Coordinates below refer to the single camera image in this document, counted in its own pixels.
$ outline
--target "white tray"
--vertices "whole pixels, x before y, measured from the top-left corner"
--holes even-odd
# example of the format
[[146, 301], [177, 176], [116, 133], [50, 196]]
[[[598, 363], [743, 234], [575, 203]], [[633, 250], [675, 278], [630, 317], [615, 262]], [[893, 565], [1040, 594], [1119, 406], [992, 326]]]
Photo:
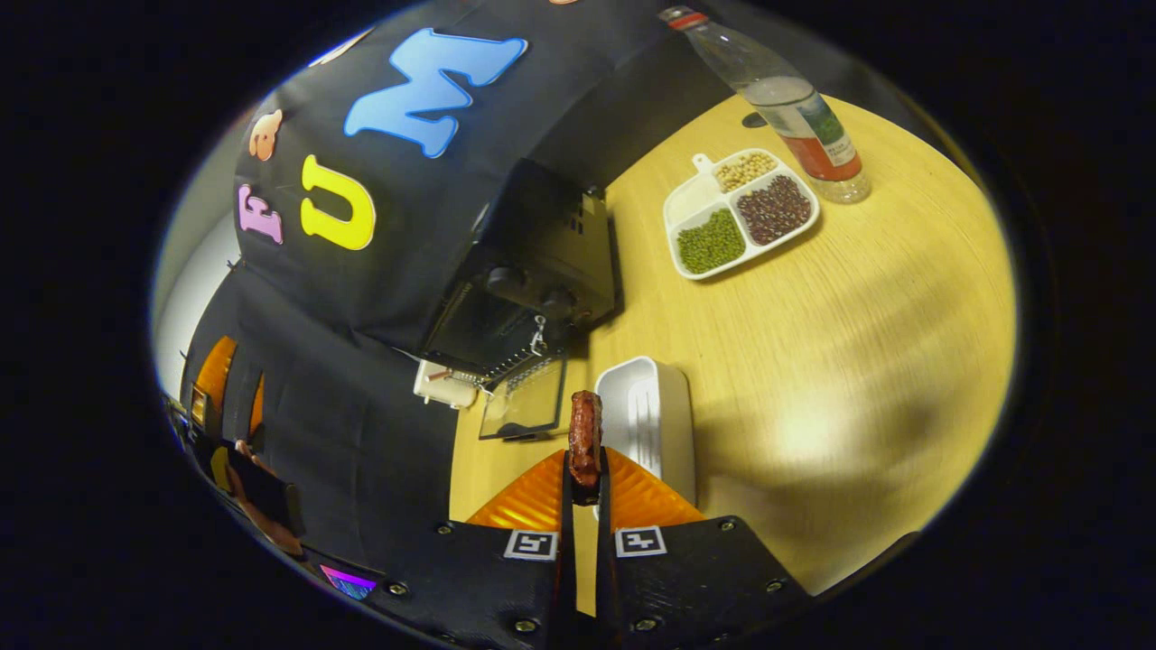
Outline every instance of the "white tray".
[[[750, 183], [747, 183], [746, 185], [742, 185], [731, 192], [722, 192], [718, 179], [714, 177], [714, 170], [756, 152], [770, 156], [771, 160], [778, 164], [775, 169], [759, 176]], [[800, 232], [814, 226], [815, 221], [818, 220], [818, 197], [815, 195], [815, 192], [798, 173], [794, 172], [793, 169], [783, 164], [783, 160], [766, 149], [743, 149], [731, 154], [719, 162], [711, 162], [711, 160], [704, 154], [695, 154], [690, 161], [695, 164], [698, 173], [690, 177], [690, 179], [682, 185], [675, 187], [673, 192], [667, 194], [666, 202], [662, 204], [662, 221], [666, 224], [666, 238], [667, 244], [670, 246], [670, 259], [674, 261], [674, 267], [682, 274], [683, 278], [689, 278], [690, 280], [702, 280], [717, 273], [722, 273], [728, 268], [739, 266], [750, 258], [758, 257], [776, 246], [781, 246], [791, 239], [794, 239]], [[791, 232], [775, 239], [770, 244], [759, 246], [750, 238], [750, 232], [747, 230], [747, 222], [739, 214], [739, 197], [742, 197], [754, 190], [762, 190], [763, 187], [766, 187], [779, 176], [786, 176], [793, 180], [795, 185], [799, 186], [799, 191], [802, 195], [807, 197], [810, 201], [810, 216], [799, 228], [795, 228]], [[691, 273], [687, 271], [687, 267], [682, 265], [682, 259], [679, 257], [679, 232], [688, 228], [696, 228], [706, 223], [714, 210], [724, 207], [731, 212], [731, 217], [734, 219], [735, 223], [738, 223], [739, 231], [742, 232], [742, 239], [747, 244], [746, 250], [735, 259], [716, 266], [704, 273]]]
[[674, 367], [637, 356], [602, 372], [594, 392], [602, 398], [602, 444], [696, 504], [687, 377]]

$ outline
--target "plastic bottle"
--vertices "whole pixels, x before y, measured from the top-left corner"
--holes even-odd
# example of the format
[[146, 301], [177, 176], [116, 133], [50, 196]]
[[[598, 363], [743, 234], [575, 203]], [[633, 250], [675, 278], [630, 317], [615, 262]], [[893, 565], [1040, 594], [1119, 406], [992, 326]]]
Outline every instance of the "plastic bottle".
[[766, 119], [799, 160], [816, 193], [840, 204], [870, 194], [862, 161], [843, 124], [786, 59], [687, 7], [672, 7], [659, 17], [686, 34], [706, 65]]

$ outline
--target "bottle cap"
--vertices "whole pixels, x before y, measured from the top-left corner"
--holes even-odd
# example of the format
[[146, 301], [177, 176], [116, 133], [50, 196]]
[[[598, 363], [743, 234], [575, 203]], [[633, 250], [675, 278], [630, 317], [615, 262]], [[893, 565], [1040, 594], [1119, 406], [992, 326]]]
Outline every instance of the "bottle cap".
[[667, 27], [679, 31], [698, 27], [703, 23], [710, 22], [711, 20], [706, 16], [706, 14], [696, 12], [690, 7], [683, 7], [682, 5], [664, 9], [659, 13], [658, 17], [665, 21]]

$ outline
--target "white wall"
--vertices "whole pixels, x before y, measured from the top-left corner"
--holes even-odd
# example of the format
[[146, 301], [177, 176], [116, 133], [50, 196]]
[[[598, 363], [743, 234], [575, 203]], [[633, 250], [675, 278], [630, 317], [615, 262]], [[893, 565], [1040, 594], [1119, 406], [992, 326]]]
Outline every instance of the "white wall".
[[177, 275], [154, 326], [153, 359], [161, 387], [170, 396], [180, 397], [180, 372], [185, 367], [180, 352], [188, 350], [205, 308], [229, 274], [225, 261], [236, 263], [239, 258], [230, 210], [217, 220]]

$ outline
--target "white plastic container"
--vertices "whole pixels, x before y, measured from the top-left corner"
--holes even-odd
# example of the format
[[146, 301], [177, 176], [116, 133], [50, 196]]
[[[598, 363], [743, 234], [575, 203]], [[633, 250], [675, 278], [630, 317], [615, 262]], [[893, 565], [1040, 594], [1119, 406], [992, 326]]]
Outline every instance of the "white plastic container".
[[638, 356], [602, 372], [594, 392], [602, 398], [602, 444], [697, 504], [687, 377], [676, 368]]
[[[722, 192], [722, 189], [718, 183], [718, 178], [714, 176], [714, 171], [722, 165], [732, 164], [740, 157], [754, 153], [761, 153], [770, 156], [771, 160], [777, 163], [775, 169], [731, 192]], [[815, 221], [818, 220], [818, 197], [815, 195], [815, 192], [810, 189], [810, 186], [808, 186], [807, 183], [805, 183], [803, 179], [794, 172], [794, 170], [783, 164], [781, 158], [766, 149], [743, 149], [731, 154], [717, 163], [711, 162], [711, 160], [703, 154], [695, 154], [690, 160], [698, 170], [698, 173], [692, 176], [682, 185], [675, 187], [675, 190], [666, 197], [666, 202], [662, 205], [662, 220], [666, 224], [667, 243], [670, 245], [670, 259], [674, 260], [674, 267], [679, 269], [679, 273], [682, 274], [683, 278], [689, 278], [690, 280], [702, 280], [717, 273], [722, 273], [728, 268], [739, 266], [754, 257], [758, 257], [776, 246], [780, 246], [791, 239], [794, 239], [803, 230], [814, 226]], [[799, 228], [795, 228], [791, 232], [783, 235], [769, 244], [759, 246], [750, 238], [750, 231], [747, 229], [747, 221], [739, 214], [739, 198], [753, 192], [754, 190], [762, 190], [766, 187], [779, 176], [786, 176], [793, 180], [794, 184], [799, 186], [799, 192], [802, 193], [803, 197], [807, 197], [807, 200], [810, 201], [810, 216]], [[735, 223], [738, 223], [739, 231], [742, 232], [742, 239], [747, 244], [747, 248], [742, 254], [726, 264], [716, 266], [714, 268], [703, 273], [691, 273], [687, 271], [686, 266], [682, 265], [682, 258], [679, 257], [679, 232], [688, 228], [696, 228], [706, 223], [711, 214], [720, 208], [727, 208], [731, 212], [731, 217], [734, 219]]]
[[450, 369], [429, 361], [417, 364], [417, 377], [414, 379], [414, 394], [425, 398], [425, 404], [440, 401], [450, 408], [466, 408], [474, 404], [477, 387], [464, 379], [449, 376]]

